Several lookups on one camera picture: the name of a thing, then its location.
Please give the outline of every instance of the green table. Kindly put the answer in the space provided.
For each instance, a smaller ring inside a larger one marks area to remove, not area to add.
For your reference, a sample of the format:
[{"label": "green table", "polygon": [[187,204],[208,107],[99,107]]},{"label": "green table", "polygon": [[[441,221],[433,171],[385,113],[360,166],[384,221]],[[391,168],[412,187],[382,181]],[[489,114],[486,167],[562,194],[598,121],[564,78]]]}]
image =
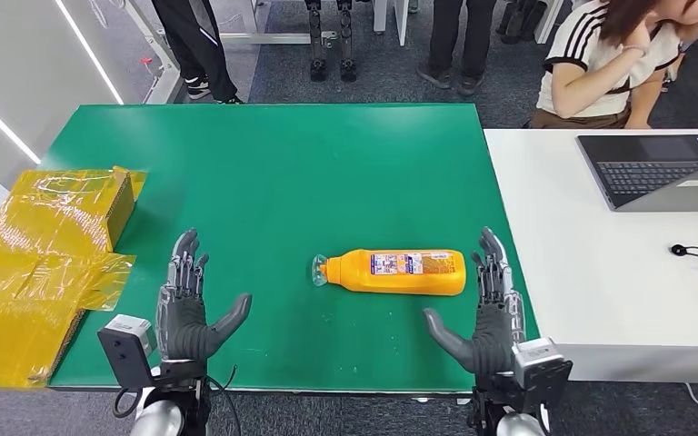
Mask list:
[{"label": "green table", "polygon": [[[199,232],[211,254],[204,299],[214,320],[240,292],[253,306],[210,360],[236,389],[468,391],[473,380],[429,337],[436,308],[474,327],[472,265],[464,292],[421,297],[314,287],[315,254],[355,248],[469,253],[490,226],[525,285],[472,104],[83,106],[42,167],[149,172],[116,246],[136,254],[113,313],[91,312],[50,382],[115,387],[96,332],[126,313],[153,320],[175,238]],[[530,337],[538,332],[526,307]],[[158,353],[151,356],[158,363]]]}]

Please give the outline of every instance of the white table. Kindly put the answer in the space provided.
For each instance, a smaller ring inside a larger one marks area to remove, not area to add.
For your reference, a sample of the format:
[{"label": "white table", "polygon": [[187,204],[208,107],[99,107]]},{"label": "white table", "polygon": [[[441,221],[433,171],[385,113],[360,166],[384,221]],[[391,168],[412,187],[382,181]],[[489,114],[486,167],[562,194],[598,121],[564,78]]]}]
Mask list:
[{"label": "white table", "polygon": [[573,380],[698,382],[698,213],[610,212],[583,133],[485,131],[540,333]]}]

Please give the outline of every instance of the white t-shirt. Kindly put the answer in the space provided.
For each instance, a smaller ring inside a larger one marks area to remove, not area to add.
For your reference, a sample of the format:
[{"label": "white t-shirt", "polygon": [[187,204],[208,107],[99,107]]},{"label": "white t-shirt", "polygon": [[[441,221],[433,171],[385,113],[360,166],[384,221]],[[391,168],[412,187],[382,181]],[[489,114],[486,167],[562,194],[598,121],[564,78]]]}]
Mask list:
[{"label": "white t-shirt", "polygon": [[[601,40],[601,27],[606,17],[606,3],[593,0],[574,9],[558,28],[553,48],[544,61],[546,73],[536,107],[555,114],[553,106],[553,66],[567,63],[581,66],[584,71],[603,68],[622,52]],[[645,82],[655,71],[672,64],[678,57],[681,39],[675,25],[665,23],[652,32],[652,42],[646,56],[635,63],[630,73],[620,80],[608,94],[599,98],[575,117],[619,114],[627,105],[630,90]]]}]

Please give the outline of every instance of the woman's hand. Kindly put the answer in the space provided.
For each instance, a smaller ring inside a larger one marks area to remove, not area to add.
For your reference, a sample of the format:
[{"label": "woman's hand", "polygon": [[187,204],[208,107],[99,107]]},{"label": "woman's hand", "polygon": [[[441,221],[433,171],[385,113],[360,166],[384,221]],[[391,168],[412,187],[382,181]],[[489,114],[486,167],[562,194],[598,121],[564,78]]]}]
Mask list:
[{"label": "woman's hand", "polygon": [[641,20],[641,23],[639,23],[638,26],[635,27],[635,30],[633,30],[633,32],[629,36],[627,36],[627,38],[624,40],[623,45],[641,47],[644,51],[648,51],[649,44],[652,43],[652,36],[649,32],[649,26],[646,23],[646,20],[651,19],[655,15],[656,14],[654,12],[650,12],[649,14],[647,14],[643,18],[643,20]]}]

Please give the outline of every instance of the clear bottle cap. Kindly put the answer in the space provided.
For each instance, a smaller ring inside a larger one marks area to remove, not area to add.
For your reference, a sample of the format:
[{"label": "clear bottle cap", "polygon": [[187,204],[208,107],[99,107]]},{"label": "clear bottle cap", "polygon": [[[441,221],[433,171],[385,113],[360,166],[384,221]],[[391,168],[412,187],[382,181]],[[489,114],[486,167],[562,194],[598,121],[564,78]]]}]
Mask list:
[{"label": "clear bottle cap", "polygon": [[314,282],[314,285],[322,286],[327,283],[325,268],[327,268],[327,258],[317,254],[312,260],[312,282]]}]

